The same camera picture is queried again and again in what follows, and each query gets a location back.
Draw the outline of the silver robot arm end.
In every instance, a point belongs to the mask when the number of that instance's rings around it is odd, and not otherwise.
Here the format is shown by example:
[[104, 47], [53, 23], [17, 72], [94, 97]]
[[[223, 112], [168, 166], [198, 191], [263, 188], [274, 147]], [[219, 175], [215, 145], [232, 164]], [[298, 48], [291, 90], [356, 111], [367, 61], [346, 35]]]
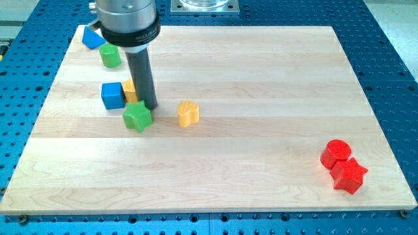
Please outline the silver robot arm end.
[[146, 49], [161, 30], [154, 0], [94, 0], [89, 10], [97, 16], [90, 26], [130, 54]]

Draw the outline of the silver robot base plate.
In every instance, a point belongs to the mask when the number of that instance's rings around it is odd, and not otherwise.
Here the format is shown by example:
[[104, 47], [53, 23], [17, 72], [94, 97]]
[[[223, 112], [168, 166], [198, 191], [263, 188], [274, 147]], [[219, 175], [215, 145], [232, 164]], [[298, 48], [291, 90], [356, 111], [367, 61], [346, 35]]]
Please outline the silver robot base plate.
[[171, 0], [170, 13], [181, 14], [238, 14], [239, 0]]

